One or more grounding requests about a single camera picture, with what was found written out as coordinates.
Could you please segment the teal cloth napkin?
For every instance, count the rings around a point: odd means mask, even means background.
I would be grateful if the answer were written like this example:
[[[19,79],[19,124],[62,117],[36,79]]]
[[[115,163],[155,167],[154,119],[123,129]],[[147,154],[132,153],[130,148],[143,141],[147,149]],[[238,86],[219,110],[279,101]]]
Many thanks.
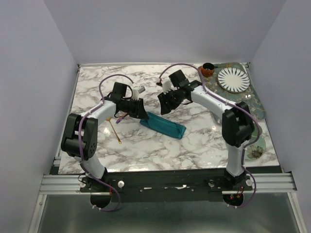
[[[181,139],[186,131],[186,127],[155,115],[147,113],[148,119],[141,119],[140,124],[163,135],[171,138]]]

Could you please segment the gold spoon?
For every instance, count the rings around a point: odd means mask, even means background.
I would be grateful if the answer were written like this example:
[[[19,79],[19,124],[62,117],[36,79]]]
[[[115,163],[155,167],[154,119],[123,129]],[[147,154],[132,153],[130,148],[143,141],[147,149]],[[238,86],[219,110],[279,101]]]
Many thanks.
[[[110,126],[111,126],[111,128],[112,128],[112,130],[113,130],[113,132],[114,132],[114,134],[115,134],[115,136],[116,136],[116,138],[117,138],[118,143],[119,143],[119,144],[122,144],[122,141],[121,141],[121,139],[119,138],[119,136],[118,136],[118,134],[117,134],[117,132],[116,132],[116,130],[115,130],[115,128],[114,128],[112,122],[111,122],[111,118],[107,118],[106,121],[109,122],[109,124],[110,124]]]

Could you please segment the iridescent rainbow knife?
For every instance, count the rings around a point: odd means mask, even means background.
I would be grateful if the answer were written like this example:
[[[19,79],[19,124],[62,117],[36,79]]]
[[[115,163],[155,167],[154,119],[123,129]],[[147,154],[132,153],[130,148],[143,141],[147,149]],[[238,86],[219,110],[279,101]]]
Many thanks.
[[[124,120],[125,117],[127,117],[128,114],[124,114],[123,116],[119,117],[117,120],[116,120],[116,124],[119,124],[122,120]]]

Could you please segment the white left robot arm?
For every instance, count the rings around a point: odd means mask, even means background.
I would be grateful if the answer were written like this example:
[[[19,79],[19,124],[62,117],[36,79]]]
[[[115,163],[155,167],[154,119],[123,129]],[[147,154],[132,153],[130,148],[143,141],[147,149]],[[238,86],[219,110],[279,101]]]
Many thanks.
[[[90,110],[69,114],[61,141],[61,150],[75,158],[91,180],[91,186],[98,192],[107,188],[107,169],[95,155],[98,144],[98,127],[118,112],[124,112],[136,119],[148,119],[143,99],[139,97],[145,87],[131,87],[115,82],[112,91],[102,97]]]

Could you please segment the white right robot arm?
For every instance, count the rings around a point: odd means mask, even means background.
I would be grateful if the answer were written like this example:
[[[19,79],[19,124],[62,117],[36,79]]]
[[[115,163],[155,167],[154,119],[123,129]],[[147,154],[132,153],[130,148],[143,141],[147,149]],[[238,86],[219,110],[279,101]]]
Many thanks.
[[[197,103],[210,110],[222,124],[222,137],[228,146],[228,161],[225,169],[224,186],[235,190],[246,176],[244,167],[245,149],[254,143],[251,139],[254,131],[258,135],[262,129],[250,114],[245,102],[233,102],[208,90],[204,78],[190,82],[181,70],[167,79],[160,78],[157,85],[162,87],[158,95],[160,113],[170,113],[184,100]]]

